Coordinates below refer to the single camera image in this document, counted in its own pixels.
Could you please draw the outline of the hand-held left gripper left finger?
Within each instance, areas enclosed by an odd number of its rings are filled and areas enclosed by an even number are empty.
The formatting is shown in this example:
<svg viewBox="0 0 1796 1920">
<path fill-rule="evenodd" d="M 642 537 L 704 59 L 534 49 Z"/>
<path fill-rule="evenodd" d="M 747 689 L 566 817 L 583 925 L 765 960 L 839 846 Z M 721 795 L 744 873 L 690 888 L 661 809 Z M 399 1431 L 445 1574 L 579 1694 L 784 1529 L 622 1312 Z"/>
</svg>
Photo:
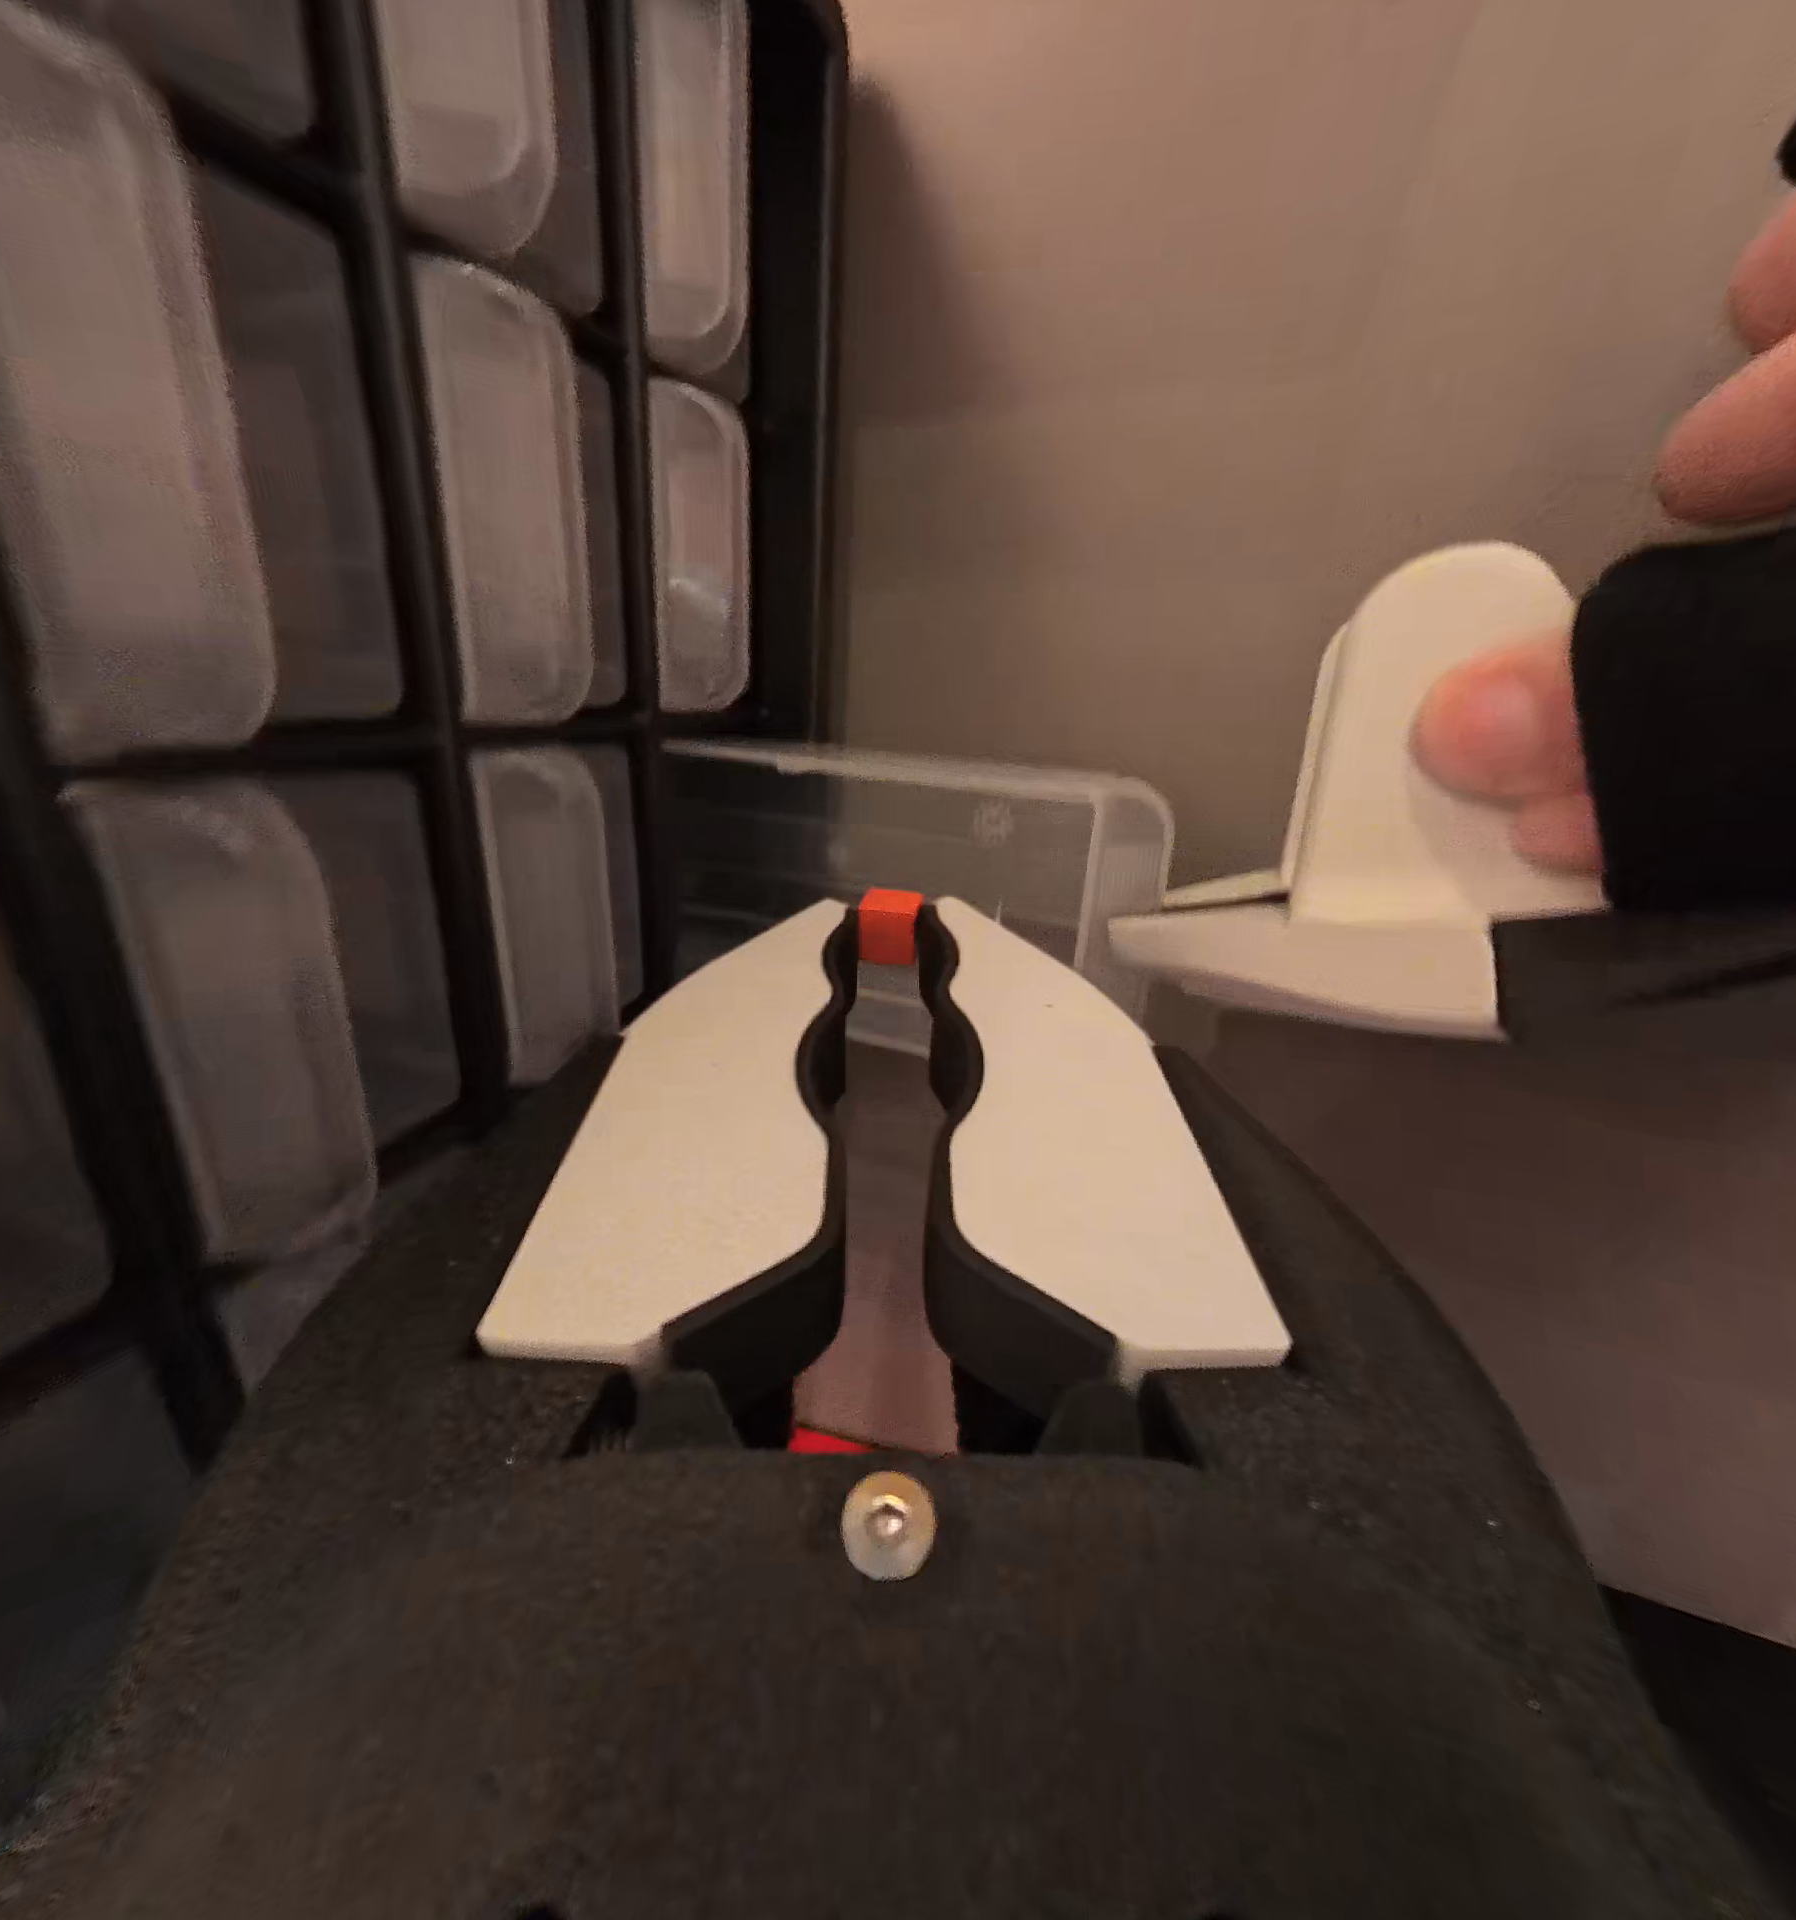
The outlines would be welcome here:
<svg viewBox="0 0 1796 1920">
<path fill-rule="evenodd" d="M 486 1358 L 801 1373 L 838 1333 L 857 913 L 821 900 L 625 1030 L 477 1322 Z"/>
</svg>

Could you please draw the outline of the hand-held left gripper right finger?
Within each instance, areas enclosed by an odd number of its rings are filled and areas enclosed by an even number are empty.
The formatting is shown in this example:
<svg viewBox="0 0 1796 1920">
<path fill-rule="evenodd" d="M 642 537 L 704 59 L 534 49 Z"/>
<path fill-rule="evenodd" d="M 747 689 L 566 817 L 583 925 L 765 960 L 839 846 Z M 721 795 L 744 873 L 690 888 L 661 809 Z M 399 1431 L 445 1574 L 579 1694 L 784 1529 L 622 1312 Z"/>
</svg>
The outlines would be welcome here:
<svg viewBox="0 0 1796 1920">
<path fill-rule="evenodd" d="M 1143 1029 L 972 907 L 922 914 L 927 1314 L 981 1382 L 1263 1369 L 1291 1333 Z"/>
</svg>

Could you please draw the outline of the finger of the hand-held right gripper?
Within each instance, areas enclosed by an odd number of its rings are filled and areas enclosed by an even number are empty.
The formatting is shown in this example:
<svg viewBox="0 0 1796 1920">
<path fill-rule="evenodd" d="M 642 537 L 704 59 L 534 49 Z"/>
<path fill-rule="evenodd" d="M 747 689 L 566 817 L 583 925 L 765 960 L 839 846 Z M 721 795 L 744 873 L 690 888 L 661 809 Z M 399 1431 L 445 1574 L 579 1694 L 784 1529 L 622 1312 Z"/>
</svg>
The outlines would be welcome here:
<svg viewBox="0 0 1796 1920">
<path fill-rule="evenodd" d="M 1110 920 L 1119 962 L 1227 1009 L 1439 1041 L 1504 1043 L 1481 923 L 1337 923 L 1288 900 Z"/>
</svg>

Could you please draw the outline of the clear plastic drawer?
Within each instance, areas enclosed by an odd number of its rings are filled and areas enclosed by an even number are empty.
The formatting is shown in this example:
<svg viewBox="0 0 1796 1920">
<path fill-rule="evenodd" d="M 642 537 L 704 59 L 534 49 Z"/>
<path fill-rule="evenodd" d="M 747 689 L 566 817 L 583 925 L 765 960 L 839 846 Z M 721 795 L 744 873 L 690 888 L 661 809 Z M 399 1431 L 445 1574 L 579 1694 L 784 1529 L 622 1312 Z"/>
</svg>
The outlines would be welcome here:
<svg viewBox="0 0 1796 1920">
<path fill-rule="evenodd" d="M 818 900 L 888 888 L 966 901 L 1145 1019 L 1148 981 L 1115 962 L 1110 923 L 1154 913 L 1166 885 L 1175 824 L 1148 784 L 784 741 L 668 756 L 678 974 Z"/>
</svg>

